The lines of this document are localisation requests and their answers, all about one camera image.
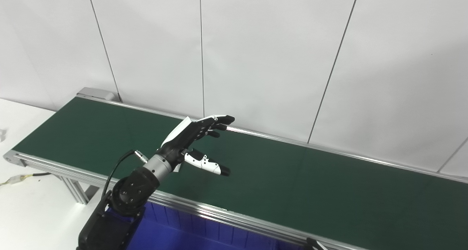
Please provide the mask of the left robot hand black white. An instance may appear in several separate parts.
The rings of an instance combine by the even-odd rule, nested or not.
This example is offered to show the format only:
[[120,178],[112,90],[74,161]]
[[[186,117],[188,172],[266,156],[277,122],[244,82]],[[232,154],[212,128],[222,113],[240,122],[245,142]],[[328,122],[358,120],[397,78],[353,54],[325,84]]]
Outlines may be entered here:
[[187,162],[205,171],[229,176],[231,173],[229,168],[219,164],[214,159],[208,158],[206,154],[199,150],[194,148],[189,150],[189,147],[195,141],[206,136],[219,138],[219,131],[227,130],[227,126],[234,121],[235,118],[231,115],[211,115],[200,120],[192,120],[190,117],[186,117],[167,135],[156,154],[162,158],[163,162],[170,165],[171,172],[178,172],[180,165]]

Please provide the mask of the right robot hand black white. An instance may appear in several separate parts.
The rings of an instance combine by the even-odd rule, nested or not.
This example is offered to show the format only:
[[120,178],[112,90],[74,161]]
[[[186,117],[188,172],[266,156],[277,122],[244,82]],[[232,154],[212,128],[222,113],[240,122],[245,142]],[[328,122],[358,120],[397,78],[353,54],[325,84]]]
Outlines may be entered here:
[[319,241],[308,237],[306,238],[306,243],[303,246],[304,250],[328,250],[322,243]]

